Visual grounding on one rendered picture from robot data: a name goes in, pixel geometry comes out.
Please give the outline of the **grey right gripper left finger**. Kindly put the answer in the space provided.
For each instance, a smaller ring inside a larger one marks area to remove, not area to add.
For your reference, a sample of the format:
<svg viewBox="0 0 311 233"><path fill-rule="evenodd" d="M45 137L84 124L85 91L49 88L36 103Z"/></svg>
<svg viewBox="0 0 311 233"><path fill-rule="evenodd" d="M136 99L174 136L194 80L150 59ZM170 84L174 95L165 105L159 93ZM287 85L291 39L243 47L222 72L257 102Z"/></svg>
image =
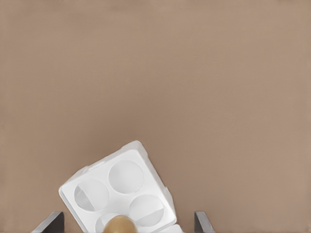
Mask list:
<svg viewBox="0 0 311 233"><path fill-rule="evenodd" d="M64 213L52 212L31 233L64 233Z"/></svg>

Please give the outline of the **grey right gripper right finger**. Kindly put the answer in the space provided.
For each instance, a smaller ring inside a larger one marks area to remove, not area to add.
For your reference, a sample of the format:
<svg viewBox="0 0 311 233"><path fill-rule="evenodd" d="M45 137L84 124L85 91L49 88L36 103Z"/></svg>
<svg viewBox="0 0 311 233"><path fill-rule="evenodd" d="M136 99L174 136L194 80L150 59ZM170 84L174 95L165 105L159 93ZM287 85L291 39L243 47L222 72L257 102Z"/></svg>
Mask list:
<svg viewBox="0 0 311 233"><path fill-rule="evenodd" d="M203 211L194 213L194 233L215 233L209 218Z"/></svg>

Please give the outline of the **brown egg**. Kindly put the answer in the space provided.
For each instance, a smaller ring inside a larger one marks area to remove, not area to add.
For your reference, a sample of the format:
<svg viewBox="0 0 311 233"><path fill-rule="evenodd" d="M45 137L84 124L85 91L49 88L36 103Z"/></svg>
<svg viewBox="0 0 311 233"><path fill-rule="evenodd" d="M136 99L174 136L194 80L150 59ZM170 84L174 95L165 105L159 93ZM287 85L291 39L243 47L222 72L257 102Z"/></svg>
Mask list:
<svg viewBox="0 0 311 233"><path fill-rule="evenodd" d="M138 229L132 219L118 215L107 222L103 233L138 233Z"/></svg>

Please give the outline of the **white egg box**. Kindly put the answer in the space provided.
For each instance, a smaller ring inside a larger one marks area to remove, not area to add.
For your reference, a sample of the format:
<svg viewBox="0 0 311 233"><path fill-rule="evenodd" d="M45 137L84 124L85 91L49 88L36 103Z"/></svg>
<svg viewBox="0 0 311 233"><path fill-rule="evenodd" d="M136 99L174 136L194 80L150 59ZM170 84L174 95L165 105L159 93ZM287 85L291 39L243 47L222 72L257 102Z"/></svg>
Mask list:
<svg viewBox="0 0 311 233"><path fill-rule="evenodd" d="M78 170L59 195L85 233L102 233L117 215L132 219L140 233L177 222L172 195L139 141Z"/></svg>

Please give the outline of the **white egg box lid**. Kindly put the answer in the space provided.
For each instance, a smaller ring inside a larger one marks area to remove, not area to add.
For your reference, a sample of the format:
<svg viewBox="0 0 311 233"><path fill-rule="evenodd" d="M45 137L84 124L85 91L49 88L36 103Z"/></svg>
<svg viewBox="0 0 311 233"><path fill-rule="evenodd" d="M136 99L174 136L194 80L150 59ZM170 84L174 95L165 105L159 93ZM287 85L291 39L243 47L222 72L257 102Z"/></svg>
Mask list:
<svg viewBox="0 0 311 233"><path fill-rule="evenodd" d="M165 229L157 230L151 233L184 233L180 225L174 224Z"/></svg>

